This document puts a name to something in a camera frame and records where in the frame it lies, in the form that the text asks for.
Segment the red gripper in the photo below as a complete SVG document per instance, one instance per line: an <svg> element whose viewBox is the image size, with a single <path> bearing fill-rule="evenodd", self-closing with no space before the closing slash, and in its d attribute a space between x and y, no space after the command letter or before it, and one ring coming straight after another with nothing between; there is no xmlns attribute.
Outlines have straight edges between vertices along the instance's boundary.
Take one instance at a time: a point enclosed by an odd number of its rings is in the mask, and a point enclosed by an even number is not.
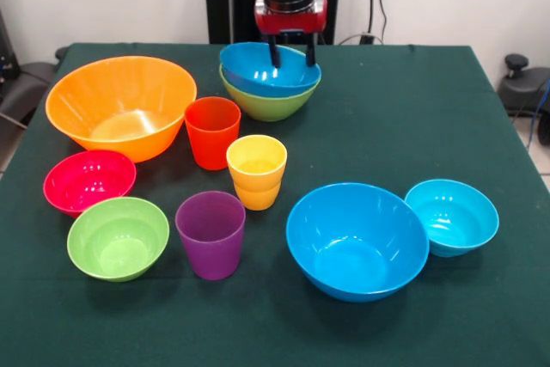
<svg viewBox="0 0 550 367"><path fill-rule="evenodd" d="M296 13L279 13L269 10L265 0L255 0L254 19L263 35L267 35L270 57L275 68L281 66L281 59L275 35L286 33L306 34L306 64L316 65L315 46L318 33L327 25L327 0L314 0L305 10Z"/></svg>

